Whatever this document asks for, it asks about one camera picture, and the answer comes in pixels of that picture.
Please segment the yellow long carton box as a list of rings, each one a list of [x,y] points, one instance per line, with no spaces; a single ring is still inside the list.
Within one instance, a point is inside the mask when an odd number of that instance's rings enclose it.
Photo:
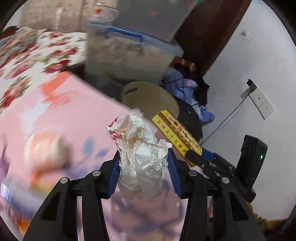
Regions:
[[[156,113],[151,121],[172,143],[181,156],[193,167],[195,164],[186,158],[186,152],[192,150],[201,156],[202,148],[186,128],[168,111]]]

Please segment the white wall socket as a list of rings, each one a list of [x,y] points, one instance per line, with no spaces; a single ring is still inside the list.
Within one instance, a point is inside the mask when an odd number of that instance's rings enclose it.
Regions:
[[[245,99],[249,97],[262,118],[267,120],[274,113],[272,104],[251,79],[248,79],[246,84],[248,88],[241,94],[241,98]]]

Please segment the white enamel mug red star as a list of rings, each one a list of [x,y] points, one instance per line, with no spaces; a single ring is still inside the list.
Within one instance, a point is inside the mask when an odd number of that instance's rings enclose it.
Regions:
[[[112,23],[119,15],[118,10],[105,4],[96,3],[89,22],[92,23]]]

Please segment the pile of blue clothes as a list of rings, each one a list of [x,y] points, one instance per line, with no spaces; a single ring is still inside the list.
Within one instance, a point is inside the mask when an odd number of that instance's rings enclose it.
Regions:
[[[209,85],[193,63],[175,58],[162,76],[159,85],[177,101],[180,113],[177,120],[197,140],[203,138],[202,127],[215,115],[206,109]]]

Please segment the beige leaf pattern curtain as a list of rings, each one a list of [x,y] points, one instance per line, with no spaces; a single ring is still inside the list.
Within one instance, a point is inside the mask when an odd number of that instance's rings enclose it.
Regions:
[[[23,5],[20,25],[62,33],[86,32],[95,1],[31,0]]]

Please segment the white paper wrapper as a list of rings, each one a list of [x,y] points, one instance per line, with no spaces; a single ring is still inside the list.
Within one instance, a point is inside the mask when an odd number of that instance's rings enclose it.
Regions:
[[[123,195],[128,199],[158,197],[172,144],[158,141],[151,126],[136,115],[120,116],[106,129],[120,154],[118,186]]]

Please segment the pink printed bed sheet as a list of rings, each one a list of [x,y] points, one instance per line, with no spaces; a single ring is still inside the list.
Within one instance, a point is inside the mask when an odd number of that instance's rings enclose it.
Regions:
[[[130,113],[70,72],[37,87],[1,118],[1,154],[9,163],[1,180],[1,216],[18,239],[62,178],[83,178],[113,158],[106,131]],[[187,202],[165,178],[162,193],[126,199],[119,190],[102,202],[111,240],[178,240]]]

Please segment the beige round trash bin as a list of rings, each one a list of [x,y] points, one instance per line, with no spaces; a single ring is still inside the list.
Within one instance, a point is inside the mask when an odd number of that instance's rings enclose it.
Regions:
[[[180,108],[175,98],[162,87],[144,81],[126,85],[121,92],[121,102],[131,109],[138,108],[144,117],[151,119],[160,111],[167,110],[177,118]]]

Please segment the floral white red blanket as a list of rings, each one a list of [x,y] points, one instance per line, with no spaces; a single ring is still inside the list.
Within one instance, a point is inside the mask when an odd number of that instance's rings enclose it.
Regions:
[[[66,66],[86,57],[86,33],[21,27],[1,39],[1,112]]]

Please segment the middle storage box teal lid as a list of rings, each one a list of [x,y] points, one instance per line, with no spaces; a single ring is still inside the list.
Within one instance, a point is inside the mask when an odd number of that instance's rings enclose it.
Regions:
[[[118,1],[117,27],[171,42],[192,10],[202,1],[129,0]]]

